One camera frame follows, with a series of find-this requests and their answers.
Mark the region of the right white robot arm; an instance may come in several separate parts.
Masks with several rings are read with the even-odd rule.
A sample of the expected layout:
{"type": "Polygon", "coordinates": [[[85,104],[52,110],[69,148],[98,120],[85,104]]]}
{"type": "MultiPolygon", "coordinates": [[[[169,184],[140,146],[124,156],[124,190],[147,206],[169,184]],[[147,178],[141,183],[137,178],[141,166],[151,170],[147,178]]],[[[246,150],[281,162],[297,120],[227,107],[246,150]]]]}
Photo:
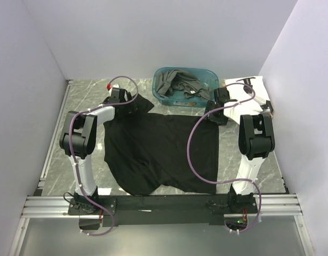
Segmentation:
{"type": "Polygon", "coordinates": [[[234,213],[240,212],[246,206],[243,196],[254,192],[252,182],[257,178],[261,165],[275,148],[274,130],[270,115],[270,103],[262,104],[248,93],[248,101],[241,99],[241,104],[232,107],[238,99],[232,99],[230,92],[221,87],[213,91],[214,100],[207,102],[205,112],[225,107],[207,116],[207,119],[225,126],[231,119],[239,125],[238,147],[241,153],[236,181],[230,185],[231,197],[227,199],[227,206],[234,213]]]}

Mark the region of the black t shirt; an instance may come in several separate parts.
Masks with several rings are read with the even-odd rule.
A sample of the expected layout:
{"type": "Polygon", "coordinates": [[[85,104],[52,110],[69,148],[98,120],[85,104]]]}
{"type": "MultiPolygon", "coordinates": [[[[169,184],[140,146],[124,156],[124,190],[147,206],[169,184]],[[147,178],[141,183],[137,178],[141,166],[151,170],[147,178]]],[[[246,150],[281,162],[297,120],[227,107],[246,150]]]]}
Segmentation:
{"type": "Polygon", "coordinates": [[[187,141],[198,117],[152,112],[141,95],[137,110],[104,123],[105,157],[118,185],[131,195],[149,195],[161,185],[190,193],[215,194],[216,185],[195,176],[187,141]]]}

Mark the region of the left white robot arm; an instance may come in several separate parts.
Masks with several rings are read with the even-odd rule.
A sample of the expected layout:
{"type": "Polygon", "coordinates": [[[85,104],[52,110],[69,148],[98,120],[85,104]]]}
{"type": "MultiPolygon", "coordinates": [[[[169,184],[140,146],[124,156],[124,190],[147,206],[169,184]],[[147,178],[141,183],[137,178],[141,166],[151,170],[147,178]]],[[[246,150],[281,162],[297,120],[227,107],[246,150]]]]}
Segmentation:
{"type": "Polygon", "coordinates": [[[136,111],[135,99],[125,89],[114,87],[111,95],[98,106],[84,111],[69,111],[63,125],[59,145],[68,156],[75,177],[75,194],[85,196],[81,208],[94,214],[100,202],[93,197],[98,187],[93,177],[92,153],[97,141],[98,126],[136,111]]]}

